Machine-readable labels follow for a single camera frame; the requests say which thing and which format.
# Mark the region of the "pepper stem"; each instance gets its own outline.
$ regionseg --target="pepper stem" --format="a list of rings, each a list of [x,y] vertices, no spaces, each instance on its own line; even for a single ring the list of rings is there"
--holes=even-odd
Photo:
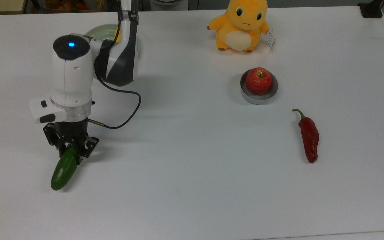
[[[297,112],[299,112],[299,113],[300,113],[300,117],[301,117],[302,119],[305,118],[305,115],[304,115],[303,112],[300,111],[299,109],[293,109],[292,111],[297,111]]]

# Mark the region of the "red chili pepper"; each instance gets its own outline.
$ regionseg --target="red chili pepper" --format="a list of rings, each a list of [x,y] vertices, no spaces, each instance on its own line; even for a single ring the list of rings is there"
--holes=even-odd
[[[312,119],[305,117],[299,109],[293,109],[292,111],[300,113],[300,117],[302,119],[299,122],[299,127],[302,132],[306,157],[310,163],[314,163],[318,158],[317,147],[318,141],[320,140],[320,134],[318,133],[317,127]]]

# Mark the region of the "red apple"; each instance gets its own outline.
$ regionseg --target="red apple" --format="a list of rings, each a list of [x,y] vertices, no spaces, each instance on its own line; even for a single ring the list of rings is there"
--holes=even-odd
[[[253,68],[245,77],[245,85],[252,94],[263,94],[267,92],[272,85],[272,75],[265,68]]]

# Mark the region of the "green cucumber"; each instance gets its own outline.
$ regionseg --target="green cucumber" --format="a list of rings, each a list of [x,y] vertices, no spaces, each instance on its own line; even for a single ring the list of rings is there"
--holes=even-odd
[[[69,182],[76,170],[78,154],[72,145],[69,145],[54,170],[51,178],[51,188],[55,191],[62,189]]]

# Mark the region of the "silver bowl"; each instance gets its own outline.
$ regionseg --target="silver bowl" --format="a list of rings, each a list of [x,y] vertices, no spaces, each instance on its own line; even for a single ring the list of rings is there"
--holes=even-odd
[[[248,89],[247,86],[245,85],[245,77],[247,74],[251,71],[252,69],[246,71],[242,76],[241,76],[241,94],[244,99],[253,104],[263,104],[267,102],[271,97],[273,97],[278,90],[278,81],[276,80],[276,77],[271,73],[272,76],[272,85],[271,87],[262,94],[256,95],[252,94]]]

